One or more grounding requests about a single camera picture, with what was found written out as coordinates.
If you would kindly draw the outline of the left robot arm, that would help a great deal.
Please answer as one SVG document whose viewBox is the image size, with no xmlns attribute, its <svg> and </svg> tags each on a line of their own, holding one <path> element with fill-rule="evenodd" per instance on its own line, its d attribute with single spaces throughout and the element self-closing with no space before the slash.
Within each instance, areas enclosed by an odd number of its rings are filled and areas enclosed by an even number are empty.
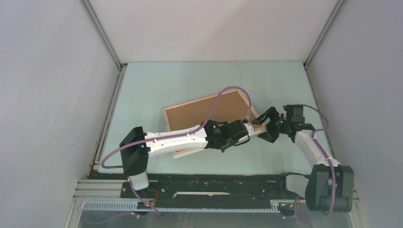
<svg viewBox="0 0 403 228">
<path fill-rule="evenodd" d="M 224 152 L 248 142 L 254 132 L 253 125 L 243 120 L 231 123 L 208 120 L 188 129 L 164 133 L 146 133 L 141 126 L 135 127 L 120 143 L 123 171 L 132 184 L 132 192 L 144 198 L 150 192 L 146 171 L 149 158 L 182 150 Z"/>
</svg>

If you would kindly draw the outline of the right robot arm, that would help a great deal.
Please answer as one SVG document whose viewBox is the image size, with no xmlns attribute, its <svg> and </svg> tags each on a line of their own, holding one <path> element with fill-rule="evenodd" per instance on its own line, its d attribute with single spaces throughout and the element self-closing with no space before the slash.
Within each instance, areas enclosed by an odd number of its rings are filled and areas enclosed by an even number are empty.
<svg viewBox="0 0 403 228">
<path fill-rule="evenodd" d="M 280 114 L 275 107 L 252 120 L 252 124 L 265 121 L 266 130 L 259 138 L 274 143 L 280 134 L 287 135 L 302 151 L 311 167 L 308 176 L 288 173 L 285 180 L 276 186 L 277 194 L 284 199 L 294 193 L 305 199 L 310 211 L 348 213 L 353 206 L 354 171 L 350 166 L 342 165 L 329 154 L 317 139 L 317 133 L 327 128 L 316 129 L 305 122 L 305 104 L 285 105 L 285 114 Z"/>
</svg>

